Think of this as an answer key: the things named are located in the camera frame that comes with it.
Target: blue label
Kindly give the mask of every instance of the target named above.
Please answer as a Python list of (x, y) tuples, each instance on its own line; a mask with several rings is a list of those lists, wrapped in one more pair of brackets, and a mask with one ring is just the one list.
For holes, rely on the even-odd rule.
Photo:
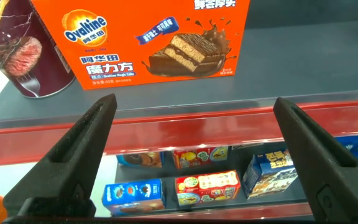
[(162, 199), (162, 185), (160, 179), (109, 184), (106, 185), (103, 193), (104, 206), (156, 199)]
[(160, 34), (171, 34), (173, 32), (176, 32), (178, 29), (179, 25), (177, 20), (174, 17), (168, 17), (159, 22), (157, 25), (155, 25), (143, 35), (137, 36), (136, 39), (139, 41), (140, 45), (143, 45), (154, 40)]

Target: orange snack box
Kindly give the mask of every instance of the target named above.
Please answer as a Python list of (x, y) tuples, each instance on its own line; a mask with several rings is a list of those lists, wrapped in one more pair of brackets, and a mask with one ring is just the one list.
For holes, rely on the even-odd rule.
[(229, 170), (212, 174), (177, 177), (175, 187), (179, 206), (235, 199), (241, 183), (237, 172)]
[(234, 75), (249, 0), (32, 0), (85, 90)]

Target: red snack box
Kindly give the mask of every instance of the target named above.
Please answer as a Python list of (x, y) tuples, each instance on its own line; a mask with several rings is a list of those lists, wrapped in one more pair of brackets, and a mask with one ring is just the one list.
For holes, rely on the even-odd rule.
[(215, 200), (235, 199), (241, 183), (235, 170), (177, 177), (175, 188), (179, 206)]
[(184, 149), (172, 151), (177, 169), (210, 164), (227, 159), (229, 147), (209, 147), (203, 149)]

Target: chocolate splash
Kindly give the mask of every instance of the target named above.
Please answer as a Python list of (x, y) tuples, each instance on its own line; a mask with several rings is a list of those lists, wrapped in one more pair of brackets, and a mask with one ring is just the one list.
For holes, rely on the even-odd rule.
[[(211, 42), (217, 49), (219, 49), (224, 55), (227, 55), (230, 51), (231, 51), (231, 48), (229, 47), (229, 44), (230, 44), (230, 40), (227, 40), (226, 39), (226, 31), (223, 29), (221, 32), (218, 31), (218, 28), (216, 26), (216, 24), (213, 23), (213, 20), (210, 19), (209, 21), (209, 24), (211, 24), (212, 26), (212, 29), (210, 30), (207, 30), (207, 29), (204, 29), (203, 30), (203, 33), (202, 33), (202, 37), (204, 37), (207, 41)], [(202, 23), (199, 21), (199, 20), (196, 20), (195, 21), (195, 24), (204, 28)], [(176, 53), (179, 54), (179, 55), (182, 55), (183, 57), (183, 54), (182, 52), (178, 52), (180, 51), (179, 49), (176, 50)], [(231, 57), (225, 57), (223, 56), (219, 62), (216, 64), (216, 67), (214, 68), (211, 68), (210, 71), (208, 72), (200, 72), (200, 71), (194, 71), (194, 72), (191, 72), (190, 70), (188, 72), (185, 71), (185, 69), (183, 69), (182, 71), (180, 70), (177, 70), (177, 69), (174, 69), (174, 67), (172, 67), (172, 69), (174, 69), (175, 71), (177, 72), (165, 72), (165, 73), (162, 73), (162, 72), (158, 72), (156, 70), (154, 70), (152, 72), (152, 69), (150, 69), (150, 66), (148, 66), (144, 61), (142, 61), (142, 64), (144, 64), (146, 66), (146, 69), (153, 75), (158, 75), (158, 76), (162, 76), (162, 77), (193, 77), (193, 78), (203, 78), (203, 77), (208, 77), (208, 76), (211, 76), (211, 75), (214, 75), (216, 73), (218, 73), (219, 71), (221, 71), (223, 69), (223, 66), (226, 62), (226, 60), (228, 59), (235, 59), (237, 58), (237, 56), (231, 56)]]
[(211, 30), (204, 30), (202, 36), (212, 42), (222, 53), (228, 54), (230, 52), (231, 49), (228, 47), (230, 40), (226, 40), (226, 31), (218, 32), (216, 24), (212, 24)]
[(194, 23), (195, 23), (196, 25), (199, 25), (200, 27), (203, 28), (203, 25), (202, 25), (198, 20), (196, 20)]
[(146, 64), (146, 62), (142, 61), (142, 64), (144, 64), (148, 71), (150, 71), (150, 67)]

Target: shelf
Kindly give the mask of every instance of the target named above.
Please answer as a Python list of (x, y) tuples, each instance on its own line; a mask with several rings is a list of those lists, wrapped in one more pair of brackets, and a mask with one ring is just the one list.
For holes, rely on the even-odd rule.
[(358, 0), (252, 1), (234, 77), (95, 91), (75, 81), (38, 100), (8, 83), (0, 94), (0, 165), (40, 159), (110, 93), (118, 111), (107, 154), (282, 141), (272, 113), (278, 96), (332, 135), (358, 134)]
[[(229, 156), (226, 161), (208, 164), (206, 166), (191, 167), (186, 169), (177, 169), (173, 162), (173, 157), (171, 152), (164, 152), (163, 156), (165, 158), (162, 168), (158, 167), (129, 167), (117, 165), (115, 183), (122, 182), (132, 182), (137, 180), (147, 180), (147, 179), (161, 179), (164, 195), (166, 198), (166, 207), (164, 210), (157, 210), (148, 213), (138, 213), (134, 217), (139, 215), (144, 217), (166, 217), (166, 216), (179, 216), (179, 215), (189, 215), (192, 214), (202, 214), (203, 212), (212, 212), (220, 210), (231, 210), (236, 211), (236, 209), (248, 209), (248, 214), (242, 214), (243, 218), (250, 218), (252, 210), (256, 210), (257, 214), (260, 217), (265, 218), (279, 218), (279, 217), (299, 217), (305, 215), (311, 215), (310, 210), (305, 210), (304, 204), (307, 204), (307, 199), (303, 193), (302, 186), (299, 179), (296, 179), (284, 192), (266, 195), (263, 197), (250, 198), (246, 199), (246, 196), (243, 192), (243, 188), (240, 189), (236, 199), (234, 200), (225, 200), (220, 202), (209, 202), (209, 203), (200, 203), (191, 206), (178, 206), (177, 195), (175, 193), (175, 178), (184, 175), (196, 175), (196, 174), (207, 174), (213, 172), (222, 172), (225, 170), (235, 169), (239, 175), (239, 178), (242, 179), (244, 172), (247, 169), (247, 165), (252, 159), (252, 155), (261, 154), (265, 152), (274, 151), (277, 149), (283, 149), (285, 147), (283, 142), (276, 142), (270, 144), (260, 144), (256, 146), (251, 146), (242, 149), (236, 149), (229, 151)], [(101, 210), (98, 212), (100, 215), (108, 216), (107, 210), (101, 204), (101, 200), (94, 199), (96, 208)], [(294, 206), (299, 205), (298, 208), (287, 211), (281, 215), (271, 214), (264, 211), (261, 213), (261, 210), (267, 208), (274, 208), (280, 210), (279, 207), (283, 206)]]
[(75, 81), (38, 100), (9, 83), (0, 94), (0, 129), (74, 122), (109, 93), (122, 119), (271, 106), (278, 96), (300, 96), (297, 103), (358, 100), (357, 91), (358, 21), (246, 29), (234, 77), (95, 91)]

